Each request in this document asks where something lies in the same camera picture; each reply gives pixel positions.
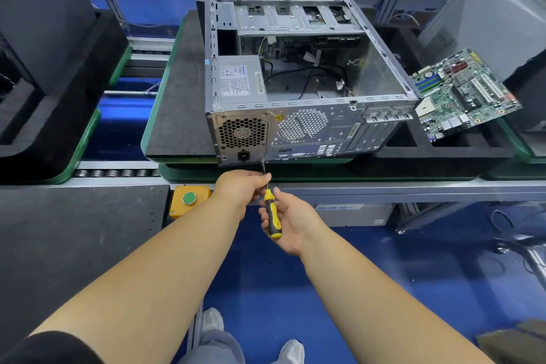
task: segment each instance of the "forearm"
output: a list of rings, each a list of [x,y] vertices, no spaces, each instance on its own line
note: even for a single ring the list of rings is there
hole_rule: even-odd
[[[472,343],[330,229],[321,228],[302,261],[358,362],[491,364]]]
[[[106,364],[169,363],[226,257],[239,216],[213,195],[88,285],[35,333],[71,333]]]

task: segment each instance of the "screwdriver handle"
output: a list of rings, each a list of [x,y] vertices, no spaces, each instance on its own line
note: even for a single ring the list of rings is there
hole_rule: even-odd
[[[265,209],[269,216],[268,233],[272,239],[279,239],[282,236],[281,221],[277,214],[277,205],[275,204],[275,196],[271,190],[265,190],[264,196]]]

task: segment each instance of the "green button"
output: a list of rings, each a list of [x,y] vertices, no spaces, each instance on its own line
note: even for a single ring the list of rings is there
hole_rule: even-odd
[[[182,196],[182,201],[184,202],[184,204],[187,204],[187,205],[194,204],[196,199],[197,197],[193,191],[184,193],[184,195]]]

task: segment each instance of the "person's right hand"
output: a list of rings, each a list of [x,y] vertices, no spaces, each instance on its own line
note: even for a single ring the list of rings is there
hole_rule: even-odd
[[[282,237],[273,239],[286,253],[302,256],[312,238],[321,231],[328,229],[318,213],[311,205],[290,193],[284,193],[278,187],[273,189],[278,218],[282,225]],[[258,212],[262,216],[262,229],[268,233],[269,216],[263,200]]]

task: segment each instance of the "person's left hand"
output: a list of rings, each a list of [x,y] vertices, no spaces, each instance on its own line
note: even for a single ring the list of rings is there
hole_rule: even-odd
[[[232,170],[222,174],[216,181],[213,197],[228,201],[245,216],[246,205],[265,194],[265,185],[271,180],[271,173]]]

